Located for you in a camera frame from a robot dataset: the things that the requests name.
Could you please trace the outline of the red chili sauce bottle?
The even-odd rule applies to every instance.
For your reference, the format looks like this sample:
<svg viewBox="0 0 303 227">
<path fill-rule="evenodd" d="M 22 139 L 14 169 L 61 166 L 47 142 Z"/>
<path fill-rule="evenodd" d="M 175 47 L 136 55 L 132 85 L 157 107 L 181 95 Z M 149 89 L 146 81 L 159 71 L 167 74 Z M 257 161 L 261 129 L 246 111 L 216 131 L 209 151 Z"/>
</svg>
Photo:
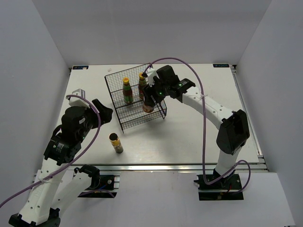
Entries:
<svg viewBox="0 0 303 227">
<path fill-rule="evenodd" d="M 143 89 L 147 85 L 146 79 L 143 76 L 143 73 L 139 73 L 139 84 L 138 84 L 138 90 L 139 90 L 139 97 L 140 99 L 144 99 Z"/>
</svg>

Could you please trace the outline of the orange jar white lid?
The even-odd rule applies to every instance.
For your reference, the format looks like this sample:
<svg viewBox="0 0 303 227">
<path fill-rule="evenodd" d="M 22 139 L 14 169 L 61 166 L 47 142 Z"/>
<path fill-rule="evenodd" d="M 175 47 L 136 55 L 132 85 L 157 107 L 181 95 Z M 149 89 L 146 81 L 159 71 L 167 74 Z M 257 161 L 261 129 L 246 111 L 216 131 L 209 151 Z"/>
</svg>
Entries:
<svg viewBox="0 0 303 227">
<path fill-rule="evenodd" d="M 153 105 L 147 105 L 146 103 L 143 103 L 143 111 L 146 113 L 152 113 L 154 111 L 154 106 Z"/>
</svg>

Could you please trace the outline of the green label sauce bottle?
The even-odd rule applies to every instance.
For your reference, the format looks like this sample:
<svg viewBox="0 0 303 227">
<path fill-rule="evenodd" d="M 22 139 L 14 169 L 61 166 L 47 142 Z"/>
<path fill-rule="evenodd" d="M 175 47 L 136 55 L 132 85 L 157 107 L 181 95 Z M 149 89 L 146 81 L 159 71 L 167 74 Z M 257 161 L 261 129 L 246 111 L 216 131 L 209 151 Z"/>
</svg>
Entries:
<svg viewBox="0 0 303 227">
<path fill-rule="evenodd" d="M 124 95 L 124 102 L 126 104 L 130 104 L 133 102 L 133 93 L 130 86 L 130 80 L 128 77 L 123 78 L 123 95 Z"/>
</svg>

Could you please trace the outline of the black cap pepper shaker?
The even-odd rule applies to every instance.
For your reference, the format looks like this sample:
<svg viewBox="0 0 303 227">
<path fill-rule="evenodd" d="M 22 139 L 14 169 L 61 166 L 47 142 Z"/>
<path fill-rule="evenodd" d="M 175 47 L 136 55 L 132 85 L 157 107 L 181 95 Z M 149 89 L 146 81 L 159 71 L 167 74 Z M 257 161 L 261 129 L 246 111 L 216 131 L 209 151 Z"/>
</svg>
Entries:
<svg viewBox="0 0 303 227">
<path fill-rule="evenodd" d="M 111 133 L 109 135 L 109 140 L 116 153 L 121 154 L 124 151 L 121 141 L 116 133 Z"/>
</svg>

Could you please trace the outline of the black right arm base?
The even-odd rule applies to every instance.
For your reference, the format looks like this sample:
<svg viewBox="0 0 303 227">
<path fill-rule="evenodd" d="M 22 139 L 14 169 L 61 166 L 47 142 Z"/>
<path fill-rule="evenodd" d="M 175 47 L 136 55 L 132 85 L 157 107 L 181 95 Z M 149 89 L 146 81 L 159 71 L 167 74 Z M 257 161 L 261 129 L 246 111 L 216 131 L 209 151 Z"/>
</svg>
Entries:
<svg viewBox="0 0 303 227">
<path fill-rule="evenodd" d="M 203 175 L 197 175 L 194 184 L 198 186 L 198 196 L 200 201 L 242 201 L 244 200 L 240 176 L 234 174 L 227 181 L 221 179 L 212 185 L 207 185 L 203 180 Z"/>
</svg>

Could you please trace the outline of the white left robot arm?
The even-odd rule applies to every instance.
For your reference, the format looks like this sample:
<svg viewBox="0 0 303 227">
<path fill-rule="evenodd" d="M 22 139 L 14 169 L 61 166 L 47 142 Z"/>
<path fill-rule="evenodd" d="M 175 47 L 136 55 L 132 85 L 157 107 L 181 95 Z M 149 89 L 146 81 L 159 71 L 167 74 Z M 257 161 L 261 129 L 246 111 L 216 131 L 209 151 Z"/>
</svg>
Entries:
<svg viewBox="0 0 303 227">
<path fill-rule="evenodd" d="M 85 189 L 98 188 L 99 169 L 85 164 L 75 169 L 75 177 L 61 192 L 57 191 L 67 168 L 80 157 L 78 152 L 89 131 L 109 123 L 112 113 L 98 99 L 70 101 L 44 152 L 39 180 L 29 187 L 30 195 L 21 211 L 10 217 L 11 226 L 57 227 L 64 211 Z"/>
</svg>

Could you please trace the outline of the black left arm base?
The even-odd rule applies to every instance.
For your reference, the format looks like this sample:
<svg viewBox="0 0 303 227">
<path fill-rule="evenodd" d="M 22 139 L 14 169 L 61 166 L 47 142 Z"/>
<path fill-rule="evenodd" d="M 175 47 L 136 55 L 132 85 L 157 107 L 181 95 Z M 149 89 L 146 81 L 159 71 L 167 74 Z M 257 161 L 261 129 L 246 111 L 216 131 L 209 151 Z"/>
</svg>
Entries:
<svg viewBox="0 0 303 227">
<path fill-rule="evenodd" d="M 85 173 L 91 178 L 91 184 L 78 197 L 79 198 L 115 198 L 118 189 L 117 175 L 102 175 L 95 166 L 83 165 L 74 168 L 74 177 L 78 173 Z"/>
</svg>

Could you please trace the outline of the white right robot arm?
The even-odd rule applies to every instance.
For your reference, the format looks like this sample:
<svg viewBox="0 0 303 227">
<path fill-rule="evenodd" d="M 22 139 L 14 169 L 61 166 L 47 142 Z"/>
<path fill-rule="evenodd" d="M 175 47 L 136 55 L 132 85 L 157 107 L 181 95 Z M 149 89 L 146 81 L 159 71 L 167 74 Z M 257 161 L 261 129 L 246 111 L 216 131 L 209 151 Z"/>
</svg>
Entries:
<svg viewBox="0 0 303 227">
<path fill-rule="evenodd" d="M 218 188 L 226 188 L 231 183 L 230 175 L 238 154 L 250 137 L 246 113 L 241 109 L 233 111 L 203 95 L 202 89 L 191 80 L 180 80 L 169 65 L 158 70 L 148 68 L 142 77 L 147 79 L 147 85 L 143 88 L 145 111 L 151 112 L 156 104 L 169 96 L 195 109 L 217 128 L 216 144 L 220 153 L 214 169 L 214 184 Z"/>
</svg>

